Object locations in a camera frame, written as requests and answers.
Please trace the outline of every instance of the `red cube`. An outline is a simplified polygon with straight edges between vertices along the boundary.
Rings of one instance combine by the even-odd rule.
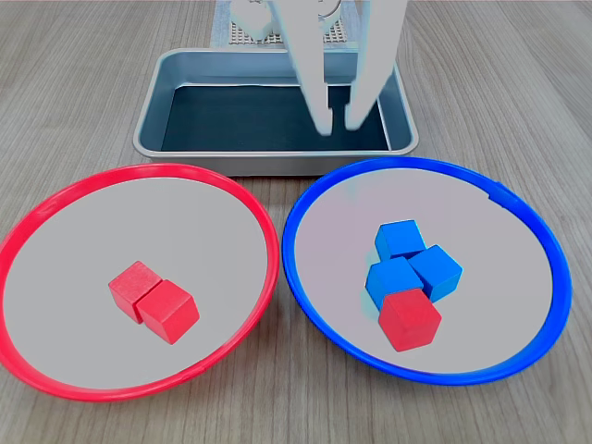
[[[137,308],[146,326],[171,345],[200,318],[193,297],[170,280],[158,284]]]
[[[434,340],[442,316],[419,289],[385,298],[378,324],[397,352],[423,347]]]
[[[138,261],[109,283],[115,304],[138,324],[142,317],[138,313],[137,303],[156,287],[161,279],[154,271]]]

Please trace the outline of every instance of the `blue block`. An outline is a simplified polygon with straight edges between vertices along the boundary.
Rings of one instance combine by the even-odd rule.
[[[395,257],[409,259],[426,249],[414,220],[381,225],[376,234],[375,246],[381,261]]]
[[[431,302],[456,290],[463,268],[438,245],[424,250],[409,260],[409,265],[424,283],[424,293]]]
[[[372,265],[366,279],[366,290],[378,310],[382,309],[382,302],[390,294],[423,287],[422,280],[404,257]]]

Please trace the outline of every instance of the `red bowl rim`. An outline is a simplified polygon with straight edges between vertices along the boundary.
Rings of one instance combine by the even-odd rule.
[[[66,206],[111,185],[148,178],[189,179],[207,183],[230,193],[249,208],[261,226],[267,248],[267,271],[261,295],[249,317],[225,344],[201,361],[173,376],[138,387],[117,389],[78,388],[56,381],[29,365],[19,354],[8,335],[4,314],[4,292],[10,267],[29,237],[45,221]],[[0,245],[0,362],[10,373],[26,384],[44,393],[73,401],[132,400],[171,389],[202,374],[220,362],[251,333],[271,302],[278,283],[278,272],[278,234],[271,217],[261,203],[238,182],[198,166],[180,164],[144,164],[111,169],[76,182],[43,201],[10,231]]]

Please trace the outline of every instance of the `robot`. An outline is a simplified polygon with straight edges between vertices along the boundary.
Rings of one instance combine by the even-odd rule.
[[[400,31],[408,0],[365,0],[356,78],[345,109],[347,130],[359,129],[392,75],[399,46],[396,32],[384,42],[384,29]],[[330,136],[333,112],[328,107],[323,35],[339,19],[341,0],[234,0],[232,17],[255,40],[280,33],[301,86],[314,126]]]

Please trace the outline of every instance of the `wooden table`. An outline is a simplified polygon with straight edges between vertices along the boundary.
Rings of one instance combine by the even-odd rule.
[[[131,136],[154,63],[171,48],[208,46],[214,8],[0,3],[0,236],[73,181],[144,162]],[[1,369],[0,442],[592,442],[592,4],[413,3],[403,34],[414,154],[504,182],[567,254],[573,312],[555,348],[495,384],[412,384],[328,342],[281,276],[236,351],[160,395],[62,401]],[[311,181],[241,183],[280,232]]]

